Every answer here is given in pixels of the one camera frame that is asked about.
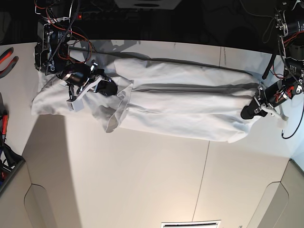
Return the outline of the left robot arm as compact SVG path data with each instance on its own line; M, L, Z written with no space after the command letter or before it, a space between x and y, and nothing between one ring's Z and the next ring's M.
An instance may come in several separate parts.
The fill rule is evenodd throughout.
M262 79L272 73L278 81L269 87L260 85L249 105L241 111L245 120L267 114L287 121L276 107L304 91L304 2L279 0L265 34L276 29L277 44Z

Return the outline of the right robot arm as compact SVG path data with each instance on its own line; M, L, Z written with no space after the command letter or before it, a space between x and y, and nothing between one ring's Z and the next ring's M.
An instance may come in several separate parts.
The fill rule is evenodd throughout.
M80 101L87 92L100 93L106 97L116 95L118 86L112 78L99 69L92 61L94 50L88 36L80 30L73 30L73 24L80 19L81 2L79 0L36 0L35 13L38 20L38 40L34 48L35 68L45 75L55 75L68 86L69 99L67 103L73 105ZM88 45L84 60L77 60L70 56L68 42L84 41Z

